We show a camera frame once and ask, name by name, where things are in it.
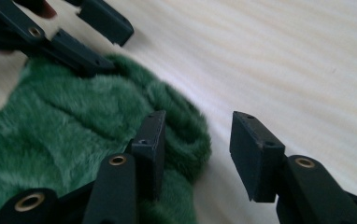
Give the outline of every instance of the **wood grain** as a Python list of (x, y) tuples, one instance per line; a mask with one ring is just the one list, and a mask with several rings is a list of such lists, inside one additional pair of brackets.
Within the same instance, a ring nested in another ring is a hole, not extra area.
[[(228, 147), (232, 112), (257, 117), (287, 147), (324, 164), (357, 194), (357, 1), (108, 1), (135, 27), (124, 49), (71, 6), (37, 22), (91, 48), (147, 66), (205, 113), (213, 156), (196, 183), (200, 223), (277, 223), (273, 204), (250, 203)], [(0, 106), (25, 61), (0, 56)]]

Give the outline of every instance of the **green fur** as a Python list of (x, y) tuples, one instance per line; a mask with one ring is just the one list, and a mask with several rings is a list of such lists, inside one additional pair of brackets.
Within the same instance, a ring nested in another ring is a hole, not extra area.
[(137, 63), (110, 60), (115, 74), (89, 79), (44, 59), (23, 69), (0, 109), (0, 207), (25, 189), (62, 196), (94, 180), (100, 161), (122, 152), (146, 115), (165, 110), (163, 192), (158, 203), (140, 203), (140, 222), (196, 223), (192, 183), (210, 155), (205, 118)]

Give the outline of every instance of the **green plush toy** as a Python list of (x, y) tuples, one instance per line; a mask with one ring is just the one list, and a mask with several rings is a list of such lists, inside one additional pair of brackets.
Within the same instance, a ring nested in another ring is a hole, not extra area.
[(25, 66), (0, 109), (0, 207), (26, 189), (63, 196), (93, 181), (101, 160), (123, 152), (145, 116), (165, 110), (161, 199), (140, 202), (140, 223), (196, 223), (192, 183), (210, 155), (205, 118), (137, 63), (109, 59), (117, 71), (94, 78), (45, 59)]

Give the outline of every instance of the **white table surface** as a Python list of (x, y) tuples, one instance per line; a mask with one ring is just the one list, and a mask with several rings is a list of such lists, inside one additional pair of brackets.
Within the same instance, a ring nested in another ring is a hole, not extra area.
[[(206, 115), (213, 155), (195, 184), (200, 223), (278, 223), (273, 204), (249, 202), (229, 154), (234, 110), (258, 118), (286, 154), (314, 158), (357, 194), (357, 1), (107, 0), (135, 27), (120, 49), (63, 1), (35, 20), (100, 53), (148, 67)], [(0, 106), (26, 57), (0, 55)]]

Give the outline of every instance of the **bolt hole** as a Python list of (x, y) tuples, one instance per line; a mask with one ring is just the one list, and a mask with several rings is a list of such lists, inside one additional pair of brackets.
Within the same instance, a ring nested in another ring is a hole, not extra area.
[(33, 193), (22, 198), (15, 204), (15, 210), (18, 212), (27, 212), (38, 207), (45, 200), (43, 193)]
[(35, 27), (30, 27), (29, 28), (29, 32), (33, 37), (40, 37), (41, 36), (41, 32), (39, 32), (39, 30), (36, 29)]
[(295, 162), (305, 168), (313, 168), (315, 167), (315, 163), (307, 158), (297, 158)]
[(124, 163), (126, 163), (126, 157), (124, 156), (116, 156), (109, 159), (109, 164), (111, 165), (122, 165)]

